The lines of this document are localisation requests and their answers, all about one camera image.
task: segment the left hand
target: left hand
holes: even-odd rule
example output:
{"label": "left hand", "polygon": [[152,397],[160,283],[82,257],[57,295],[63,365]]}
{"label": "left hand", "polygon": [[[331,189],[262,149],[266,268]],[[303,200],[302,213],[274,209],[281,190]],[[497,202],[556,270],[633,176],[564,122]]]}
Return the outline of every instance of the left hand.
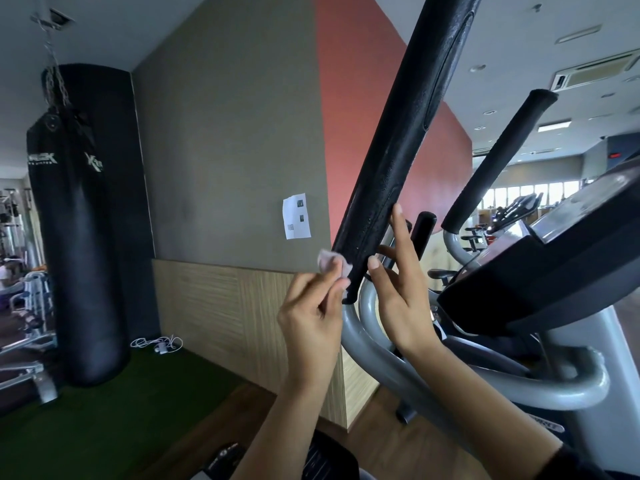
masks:
{"label": "left hand", "polygon": [[287,344],[287,384],[298,390],[326,393],[340,352],[342,261],[334,259],[325,274],[297,274],[278,313]]}

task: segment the fingernail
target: fingernail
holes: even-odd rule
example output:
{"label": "fingernail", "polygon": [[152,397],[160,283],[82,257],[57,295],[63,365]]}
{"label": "fingernail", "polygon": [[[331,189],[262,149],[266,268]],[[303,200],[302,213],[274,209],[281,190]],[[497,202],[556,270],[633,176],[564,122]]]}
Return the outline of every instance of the fingernail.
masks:
{"label": "fingernail", "polygon": [[378,266],[380,266],[380,260],[376,256],[369,256],[367,264],[369,265],[369,269],[377,269]]}

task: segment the printed logo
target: printed logo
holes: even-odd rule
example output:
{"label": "printed logo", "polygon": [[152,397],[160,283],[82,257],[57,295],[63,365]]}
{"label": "printed logo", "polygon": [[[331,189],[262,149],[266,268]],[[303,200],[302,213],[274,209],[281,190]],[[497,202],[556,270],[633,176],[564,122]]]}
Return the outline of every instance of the printed logo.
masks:
{"label": "printed logo", "polygon": [[33,153],[29,155],[29,165],[53,165],[58,163],[54,156],[55,153]]}
{"label": "printed logo", "polygon": [[551,431],[555,431],[556,433],[564,433],[564,426],[562,426],[561,424],[554,423],[553,421],[549,421],[548,419],[539,418],[538,416],[533,416],[533,414],[530,414],[529,416],[534,421],[541,424],[545,428],[550,429]]}
{"label": "printed logo", "polygon": [[84,152],[86,155],[86,162],[89,163],[96,171],[102,171],[102,162],[98,160],[94,155],[90,155],[87,152]]}

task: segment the sleeve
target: sleeve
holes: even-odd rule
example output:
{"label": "sleeve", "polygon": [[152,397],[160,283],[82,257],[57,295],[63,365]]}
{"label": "sleeve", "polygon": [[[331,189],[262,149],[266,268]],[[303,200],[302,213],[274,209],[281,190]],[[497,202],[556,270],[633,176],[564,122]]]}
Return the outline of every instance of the sleeve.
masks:
{"label": "sleeve", "polygon": [[572,478],[578,480],[612,480],[603,470],[584,460],[578,452],[563,445],[542,469],[536,480]]}

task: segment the hand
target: hand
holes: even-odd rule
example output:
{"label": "hand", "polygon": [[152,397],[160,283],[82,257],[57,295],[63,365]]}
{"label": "hand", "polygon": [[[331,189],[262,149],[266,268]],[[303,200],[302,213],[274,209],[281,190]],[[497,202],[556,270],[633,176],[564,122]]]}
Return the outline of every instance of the hand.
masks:
{"label": "hand", "polygon": [[380,246],[379,252],[396,261],[399,274],[371,256],[367,263],[376,291],[380,320],[389,339],[408,358],[439,350],[442,343],[431,322],[427,280],[420,268],[402,207],[395,204],[391,226],[396,247]]}
{"label": "hand", "polygon": [[334,259],[326,274],[297,274],[278,313],[287,344],[287,384],[324,395],[340,352],[342,261]]}

